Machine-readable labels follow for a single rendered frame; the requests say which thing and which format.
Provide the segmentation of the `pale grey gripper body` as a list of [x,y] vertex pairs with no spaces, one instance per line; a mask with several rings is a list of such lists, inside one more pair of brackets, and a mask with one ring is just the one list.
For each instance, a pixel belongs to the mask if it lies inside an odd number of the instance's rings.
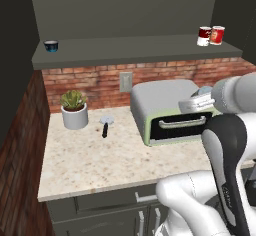
[[178,102],[179,109],[182,113],[194,113],[211,108],[214,104],[214,99],[210,93],[190,97],[189,99]]

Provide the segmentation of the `dark grey cabinet door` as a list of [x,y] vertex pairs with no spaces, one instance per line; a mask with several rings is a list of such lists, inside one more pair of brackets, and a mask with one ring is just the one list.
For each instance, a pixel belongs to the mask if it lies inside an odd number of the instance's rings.
[[223,40],[243,50],[255,10],[256,0],[215,0],[211,25],[223,26]]
[[34,71],[38,43],[32,0],[0,0],[0,148]]

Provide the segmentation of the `green and grey toaster oven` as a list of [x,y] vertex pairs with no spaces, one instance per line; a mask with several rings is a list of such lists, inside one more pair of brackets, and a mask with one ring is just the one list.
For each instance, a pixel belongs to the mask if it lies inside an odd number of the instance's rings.
[[[159,146],[178,142],[197,141],[205,124],[220,112],[211,108],[194,113],[182,113],[178,102],[189,99],[199,90],[191,80],[160,80],[135,85],[130,95],[130,110],[141,138],[146,146]],[[162,129],[159,121],[177,122],[206,117],[201,126]]]

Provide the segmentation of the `red and white can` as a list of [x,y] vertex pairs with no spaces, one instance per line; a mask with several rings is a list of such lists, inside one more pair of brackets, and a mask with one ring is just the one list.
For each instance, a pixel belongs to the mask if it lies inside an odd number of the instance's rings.
[[211,35],[211,28],[208,26],[201,26],[199,28],[197,45],[198,46],[208,46]]

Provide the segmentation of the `green plant in white pot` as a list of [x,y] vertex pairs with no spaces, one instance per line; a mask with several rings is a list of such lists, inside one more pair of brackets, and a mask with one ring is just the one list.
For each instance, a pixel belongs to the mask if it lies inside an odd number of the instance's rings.
[[86,97],[78,90],[69,90],[61,96],[61,112],[64,126],[70,130],[79,130],[88,124]]

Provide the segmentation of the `dark grey cupboard door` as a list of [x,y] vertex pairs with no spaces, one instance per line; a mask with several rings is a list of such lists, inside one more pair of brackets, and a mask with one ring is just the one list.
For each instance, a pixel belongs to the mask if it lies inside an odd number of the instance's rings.
[[149,216],[149,222],[148,222],[148,236],[154,236],[152,231],[154,230],[155,219],[156,219],[155,208],[159,208],[160,213],[161,213],[160,224],[162,224],[165,221],[166,216],[168,214],[168,209],[161,204],[153,204],[150,206],[150,216]]
[[145,232],[146,206],[58,222],[53,228],[56,236],[137,236],[139,211],[144,214]]

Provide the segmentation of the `dark grey drawer front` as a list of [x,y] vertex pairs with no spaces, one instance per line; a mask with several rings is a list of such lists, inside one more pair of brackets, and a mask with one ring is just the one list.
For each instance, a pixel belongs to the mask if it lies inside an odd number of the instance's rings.
[[152,198],[155,194],[155,184],[123,188],[90,195],[78,196],[75,198],[76,211],[87,212],[106,207],[118,207],[137,204],[137,198]]

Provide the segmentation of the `grey wall switch plate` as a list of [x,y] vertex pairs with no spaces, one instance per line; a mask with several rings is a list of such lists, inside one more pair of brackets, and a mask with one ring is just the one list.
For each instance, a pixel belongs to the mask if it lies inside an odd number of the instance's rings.
[[130,92],[133,84],[133,74],[131,72],[120,73],[120,91]]

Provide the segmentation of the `dark grey open wall cabinet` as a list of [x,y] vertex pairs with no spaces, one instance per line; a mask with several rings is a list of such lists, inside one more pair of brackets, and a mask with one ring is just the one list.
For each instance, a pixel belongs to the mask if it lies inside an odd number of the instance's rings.
[[215,0],[32,0],[41,41],[35,69],[235,57],[226,43],[198,46],[199,28],[211,28]]

